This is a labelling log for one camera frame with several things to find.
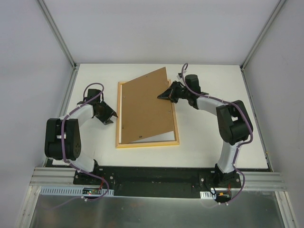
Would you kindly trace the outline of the yellow wooden picture frame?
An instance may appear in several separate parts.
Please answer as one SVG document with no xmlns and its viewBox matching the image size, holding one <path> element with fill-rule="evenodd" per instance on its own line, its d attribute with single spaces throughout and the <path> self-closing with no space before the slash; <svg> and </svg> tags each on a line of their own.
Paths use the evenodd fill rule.
<svg viewBox="0 0 304 228">
<path fill-rule="evenodd" d="M 174 123 L 174 140 L 170 141 L 153 141 L 153 142 L 132 142 L 132 143 L 121 143 L 121 130 L 122 130 L 122 85 L 125 82 L 118 82 L 118 97 L 117 97 L 117 111 L 118 118 L 116 122 L 116 135 L 115 135 L 115 147 L 117 149 L 128 149 L 128 148 L 145 148 L 145 147 L 162 147 L 162 146 L 177 146 L 180 144 L 180 137 L 178 131 L 178 124 L 175 112 L 175 106 L 171 103 L 171 110 Z"/>
</svg>

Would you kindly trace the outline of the brown backing board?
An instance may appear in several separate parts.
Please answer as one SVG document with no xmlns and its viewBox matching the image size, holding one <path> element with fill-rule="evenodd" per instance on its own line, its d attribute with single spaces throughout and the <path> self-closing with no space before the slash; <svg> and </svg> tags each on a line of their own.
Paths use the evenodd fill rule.
<svg viewBox="0 0 304 228">
<path fill-rule="evenodd" d="M 122 143 L 174 130 L 171 102 L 157 98 L 168 88 L 165 67 L 122 85 Z"/>
</svg>

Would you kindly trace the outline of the street photo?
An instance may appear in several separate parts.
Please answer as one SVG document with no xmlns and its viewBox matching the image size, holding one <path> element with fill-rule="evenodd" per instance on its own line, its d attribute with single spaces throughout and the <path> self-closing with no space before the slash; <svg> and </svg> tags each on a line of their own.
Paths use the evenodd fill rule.
<svg viewBox="0 0 304 228">
<path fill-rule="evenodd" d="M 174 140 L 173 131 L 163 133 L 163 134 L 159 134 L 159 135 L 152 136 L 152 137 L 148 137 L 148 138 L 145 138 L 145 139 L 139 139 L 137 141 L 133 141 L 133 142 L 130 142 L 130 143 L 153 142 L 153 141 L 170 141 L 170 140 Z"/>
</svg>

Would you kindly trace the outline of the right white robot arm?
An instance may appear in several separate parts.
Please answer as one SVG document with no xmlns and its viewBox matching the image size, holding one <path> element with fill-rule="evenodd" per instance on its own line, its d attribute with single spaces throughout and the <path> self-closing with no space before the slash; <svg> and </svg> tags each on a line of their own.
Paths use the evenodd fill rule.
<svg viewBox="0 0 304 228">
<path fill-rule="evenodd" d="M 237 178 L 235 163 L 238 151 L 241 143 L 245 142 L 253 132 L 253 125 L 241 100 L 225 103 L 222 100 L 212 99 L 208 93 L 201 91 L 198 76 L 195 74 L 185 76 L 184 80 L 185 85 L 180 81 L 173 81 L 157 98 L 172 103 L 185 99 L 193 108 L 217 117 L 223 146 L 220 159 L 215 165 L 212 181 L 214 185 L 223 188 Z"/>
</svg>

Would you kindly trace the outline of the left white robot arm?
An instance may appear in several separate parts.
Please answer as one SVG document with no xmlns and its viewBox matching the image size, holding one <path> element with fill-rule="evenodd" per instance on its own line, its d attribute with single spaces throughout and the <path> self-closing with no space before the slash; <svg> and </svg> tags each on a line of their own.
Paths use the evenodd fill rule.
<svg viewBox="0 0 304 228">
<path fill-rule="evenodd" d="M 45 155 L 63 161 L 85 172 L 84 179 L 91 185 L 100 181 L 100 172 L 95 170 L 97 162 L 82 152 L 80 127 L 90 119 L 96 118 L 102 124 L 112 124 L 117 113 L 104 101 L 103 91 L 88 89 L 87 96 L 70 113 L 60 118 L 50 118 L 46 124 Z"/>
</svg>

